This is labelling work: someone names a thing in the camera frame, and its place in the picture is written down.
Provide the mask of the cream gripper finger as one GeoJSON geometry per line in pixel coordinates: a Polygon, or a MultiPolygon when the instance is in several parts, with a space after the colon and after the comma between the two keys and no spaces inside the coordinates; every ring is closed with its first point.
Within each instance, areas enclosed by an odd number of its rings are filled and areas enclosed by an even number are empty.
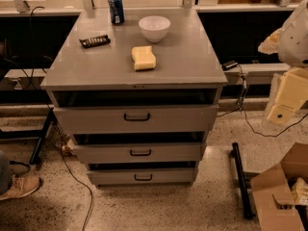
{"type": "Polygon", "coordinates": [[[267,55],[278,52],[280,29],[271,33],[259,46],[258,51],[267,55]]]}
{"type": "Polygon", "coordinates": [[[275,125],[287,124],[295,116],[295,110],[283,105],[273,105],[267,120],[275,125]]]}

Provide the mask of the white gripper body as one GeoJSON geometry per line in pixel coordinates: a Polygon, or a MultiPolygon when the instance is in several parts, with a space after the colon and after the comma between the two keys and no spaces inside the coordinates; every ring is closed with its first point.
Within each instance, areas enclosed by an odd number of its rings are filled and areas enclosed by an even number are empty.
{"type": "Polygon", "coordinates": [[[308,70],[295,67],[283,74],[274,104],[292,111],[308,100],[308,70]]]}

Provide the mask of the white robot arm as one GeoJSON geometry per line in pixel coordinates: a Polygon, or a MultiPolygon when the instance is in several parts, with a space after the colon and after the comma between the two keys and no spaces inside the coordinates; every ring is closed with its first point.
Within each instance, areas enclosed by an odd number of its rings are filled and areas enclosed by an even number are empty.
{"type": "Polygon", "coordinates": [[[278,54],[290,68],[280,76],[267,120],[286,124],[308,100],[308,0],[303,0],[283,23],[259,46],[264,54],[278,54]]]}

